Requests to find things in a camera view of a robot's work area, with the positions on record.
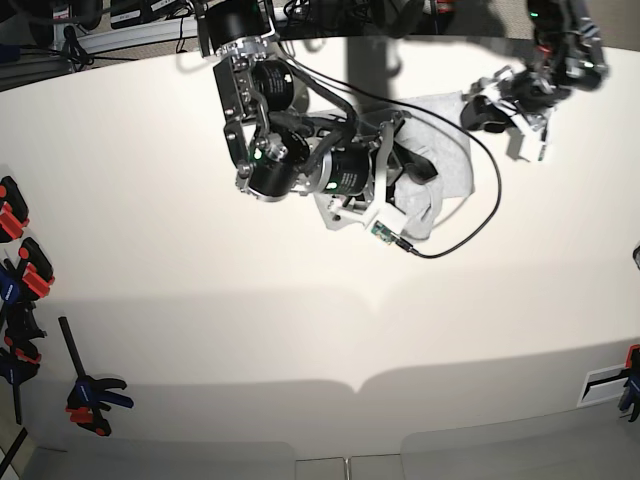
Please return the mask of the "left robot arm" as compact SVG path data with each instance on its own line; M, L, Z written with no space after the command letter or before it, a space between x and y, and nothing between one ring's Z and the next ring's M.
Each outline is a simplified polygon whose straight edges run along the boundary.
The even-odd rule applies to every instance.
M541 58L472 84L460 115L466 130L516 129L545 143L557 104L575 90L599 89L608 77L600 29L584 1L529 1L527 11Z

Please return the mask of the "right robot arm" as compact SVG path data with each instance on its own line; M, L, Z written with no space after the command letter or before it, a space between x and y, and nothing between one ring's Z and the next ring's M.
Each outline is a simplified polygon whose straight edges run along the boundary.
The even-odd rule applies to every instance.
M287 59L275 19L257 1L195 1L202 56L213 62L224 136L239 191L264 202L313 197L329 230L359 224L396 235L409 209L397 194L436 179L397 139L401 110L369 125L350 102Z

